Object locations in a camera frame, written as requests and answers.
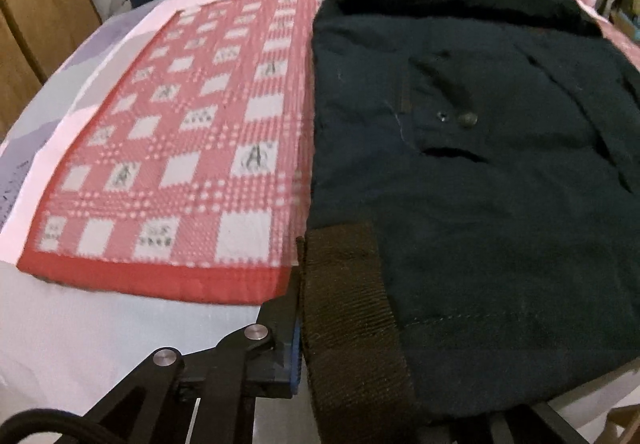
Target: red border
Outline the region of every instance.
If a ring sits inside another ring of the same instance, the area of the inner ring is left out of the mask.
[[[225,1],[227,0],[215,0],[200,7]],[[85,140],[105,109],[111,106],[114,95],[125,77],[131,73],[136,62],[148,52],[154,40],[164,32],[177,14],[178,12],[174,12],[156,31],[113,85],[94,116],[66,149],[40,198],[17,267],[18,270],[34,276],[91,290],[108,290],[137,296],[200,303],[258,305],[284,294],[289,283],[289,267],[194,268],[169,264],[115,264],[31,249],[36,247],[39,220],[44,216],[43,204],[49,200],[50,194],[62,178],[60,168],[66,162],[69,153]]]

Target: wooden wardrobe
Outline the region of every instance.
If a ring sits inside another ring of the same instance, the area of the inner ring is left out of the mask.
[[[53,72],[100,26],[91,0],[0,0],[0,139]]]

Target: mattress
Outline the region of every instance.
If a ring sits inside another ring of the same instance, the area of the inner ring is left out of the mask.
[[[202,350],[255,320],[257,306],[90,292],[15,267],[15,241],[28,230],[28,212],[114,82],[175,12],[213,1],[158,0],[108,20],[43,86],[0,146],[0,420],[34,407],[85,413],[155,348]],[[638,49],[612,26],[602,27],[640,66]],[[640,385],[639,367],[630,363],[552,406],[574,427],[588,425]],[[318,441],[304,376],[293,400],[257,401],[254,442]]]

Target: checkered bed sheet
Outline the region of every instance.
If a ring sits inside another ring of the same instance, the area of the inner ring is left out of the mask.
[[[18,267],[175,300],[276,296],[310,201],[321,2],[227,0],[172,17],[66,152]]]

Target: black cable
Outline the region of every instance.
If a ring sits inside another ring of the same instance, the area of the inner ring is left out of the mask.
[[[34,433],[62,433],[84,444],[127,444],[96,422],[60,410],[27,410],[0,426],[0,444],[18,444]]]

